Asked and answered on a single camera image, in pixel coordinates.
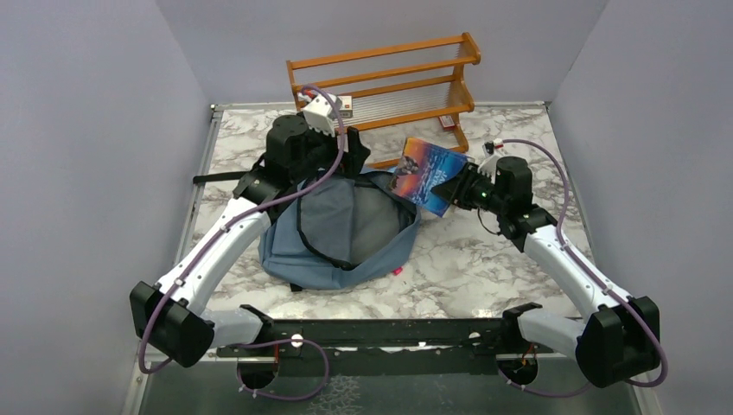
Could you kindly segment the blue Jane Eyre book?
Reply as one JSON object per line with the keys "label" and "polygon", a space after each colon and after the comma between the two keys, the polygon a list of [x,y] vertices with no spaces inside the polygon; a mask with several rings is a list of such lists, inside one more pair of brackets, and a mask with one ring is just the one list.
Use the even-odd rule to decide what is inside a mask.
{"label": "blue Jane Eyre book", "polygon": [[454,178],[473,159],[416,137],[408,137],[388,188],[397,196],[443,217],[449,210],[447,196],[432,189]]}

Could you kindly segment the blue student backpack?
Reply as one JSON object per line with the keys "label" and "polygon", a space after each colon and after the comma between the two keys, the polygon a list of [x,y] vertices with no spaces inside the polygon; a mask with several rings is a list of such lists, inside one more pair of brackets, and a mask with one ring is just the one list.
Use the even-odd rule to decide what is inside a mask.
{"label": "blue student backpack", "polygon": [[308,290],[346,289],[403,267],[421,213],[389,189],[391,180],[390,171],[364,168],[293,201],[259,239],[261,267]]}

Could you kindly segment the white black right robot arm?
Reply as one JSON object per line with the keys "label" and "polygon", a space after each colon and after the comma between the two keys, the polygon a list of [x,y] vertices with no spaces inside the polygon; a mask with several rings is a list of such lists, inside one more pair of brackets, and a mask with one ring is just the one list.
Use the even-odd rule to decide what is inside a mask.
{"label": "white black right robot arm", "polygon": [[575,252],[560,220],[534,203],[532,171],[525,159],[504,156],[487,176],[467,163],[432,194],[466,210],[496,216],[500,235],[534,260],[575,304],[582,318],[555,315],[537,304],[504,313],[500,344],[519,352],[538,343],[573,359],[593,386],[607,387],[654,369],[664,380],[660,311],[649,297],[633,297]]}

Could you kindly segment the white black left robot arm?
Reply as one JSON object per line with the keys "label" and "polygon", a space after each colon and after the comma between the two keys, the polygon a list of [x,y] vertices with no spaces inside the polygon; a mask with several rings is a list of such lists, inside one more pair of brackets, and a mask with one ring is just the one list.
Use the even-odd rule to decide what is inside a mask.
{"label": "white black left robot arm", "polygon": [[247,309],[212,312],[206,306],[221,279],[244,251],[293,201],[332,174],[356,176],[371,151],[354,126],[339,137],[319,132],[303,113],[279,116],[265,139],[265,152],[249,170],[236,174],[237,186],[224,212],[204,237],[154,284],[138,282],[129,295],[137,363],[145,374],[145,351],[152,346],[182,367],[191,367],[211,348],[239,343],[249,354],[271,346],[262,317]]}

